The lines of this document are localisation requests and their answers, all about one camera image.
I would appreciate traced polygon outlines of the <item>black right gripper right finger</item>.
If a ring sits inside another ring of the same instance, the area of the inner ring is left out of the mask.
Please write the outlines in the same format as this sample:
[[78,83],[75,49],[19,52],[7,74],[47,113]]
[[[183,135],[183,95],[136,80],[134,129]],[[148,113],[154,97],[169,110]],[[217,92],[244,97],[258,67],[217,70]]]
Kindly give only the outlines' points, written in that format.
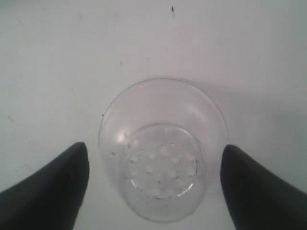
[[235,145],[223,151],[220,181],[237,230],[305,230],[307,195]]

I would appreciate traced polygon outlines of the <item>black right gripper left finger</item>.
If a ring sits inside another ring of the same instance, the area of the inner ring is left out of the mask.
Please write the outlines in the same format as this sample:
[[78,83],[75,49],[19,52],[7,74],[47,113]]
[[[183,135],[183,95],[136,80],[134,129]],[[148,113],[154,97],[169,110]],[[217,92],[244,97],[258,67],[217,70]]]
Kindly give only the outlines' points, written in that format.
[[89,181],[88,150],[76,142],[0,194],[2,230],[71,230]]

